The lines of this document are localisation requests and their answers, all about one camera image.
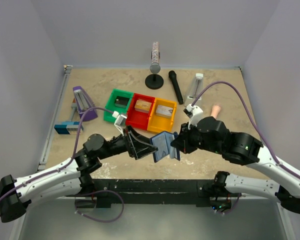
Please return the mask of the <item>blue leather card holder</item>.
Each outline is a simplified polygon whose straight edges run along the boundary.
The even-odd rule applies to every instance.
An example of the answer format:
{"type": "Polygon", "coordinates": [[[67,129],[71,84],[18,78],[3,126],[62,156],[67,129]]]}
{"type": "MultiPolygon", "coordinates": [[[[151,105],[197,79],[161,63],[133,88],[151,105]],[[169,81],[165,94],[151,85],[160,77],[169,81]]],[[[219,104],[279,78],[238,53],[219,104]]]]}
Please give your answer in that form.
{"type": "Polygon", "coordinates": [[[178,133],[176,131],[173,133],[162,131],[149,139],[150,143],[158,148],[158,150],[152,154],[154,163],[159,162],[165,157],[176,159],[178,161],[181,160],[180,151],[171,146],[171,143],[177,136],[178,133]]]}

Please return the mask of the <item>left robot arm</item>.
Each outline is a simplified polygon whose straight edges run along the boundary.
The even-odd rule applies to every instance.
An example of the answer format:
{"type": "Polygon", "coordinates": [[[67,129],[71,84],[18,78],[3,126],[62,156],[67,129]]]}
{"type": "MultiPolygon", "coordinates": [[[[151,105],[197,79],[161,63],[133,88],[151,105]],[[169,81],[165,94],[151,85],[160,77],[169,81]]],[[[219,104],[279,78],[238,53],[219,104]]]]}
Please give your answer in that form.
{"type": "Polygon", "coordinates": [[[12,222],[27,212],[37,200],[71,195],[88,196],[94,190],[90,174],[102,166],[101,160],[127,152],[135,160],[158,151],[149,138],[131,126],[110,140],[94,133],[62,163],[25,177],[6,175],[0,179],[0,220],[12,222]]]}

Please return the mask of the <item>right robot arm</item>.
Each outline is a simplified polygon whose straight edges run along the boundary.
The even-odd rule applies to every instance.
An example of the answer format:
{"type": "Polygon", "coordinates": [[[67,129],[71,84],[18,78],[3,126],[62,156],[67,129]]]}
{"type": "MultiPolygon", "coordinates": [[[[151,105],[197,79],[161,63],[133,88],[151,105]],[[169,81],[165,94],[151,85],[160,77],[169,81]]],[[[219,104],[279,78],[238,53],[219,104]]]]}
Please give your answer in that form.
{"type": "Polygon", "coordinates": [[[252,135],[231,132],[214,117],[205,117],[196,126],[181,125],[171,146],[184,154],[204,150],[219,154],[232,164],[254,169],[265,179],[243,177],[218,171],[209,187],[211,196],[249,194],[271,199],[293,213],[300,214],[300,170],[278,158],[269,147],[252,135]]]}

